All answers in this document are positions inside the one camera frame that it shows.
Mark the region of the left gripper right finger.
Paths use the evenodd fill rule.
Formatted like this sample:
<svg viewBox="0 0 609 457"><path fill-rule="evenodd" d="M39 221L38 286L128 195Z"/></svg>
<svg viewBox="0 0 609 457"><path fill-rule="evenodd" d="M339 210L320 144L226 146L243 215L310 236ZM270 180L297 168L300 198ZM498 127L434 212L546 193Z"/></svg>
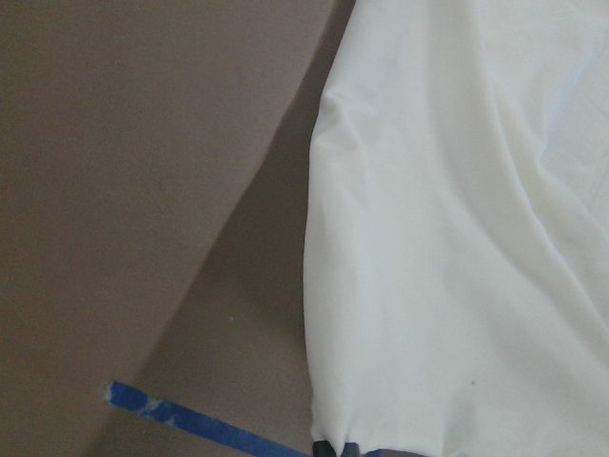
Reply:
<svg viewBox="0 0 609 457"><path fill-rule="evenodd" d="M361 457L360 447L357 443L345 443L343 457Z"/></svg>

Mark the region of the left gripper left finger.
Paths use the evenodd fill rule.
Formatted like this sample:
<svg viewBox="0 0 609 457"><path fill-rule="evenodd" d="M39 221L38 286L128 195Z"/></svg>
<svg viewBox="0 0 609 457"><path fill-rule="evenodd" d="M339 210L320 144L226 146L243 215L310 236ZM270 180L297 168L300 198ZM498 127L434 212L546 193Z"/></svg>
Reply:
<svg viewBox="0 0 609 457"><path fill-rule="evenodd" d="M336 451L328 441L316 441L312 445L313 457L337 457Z"/></svg>

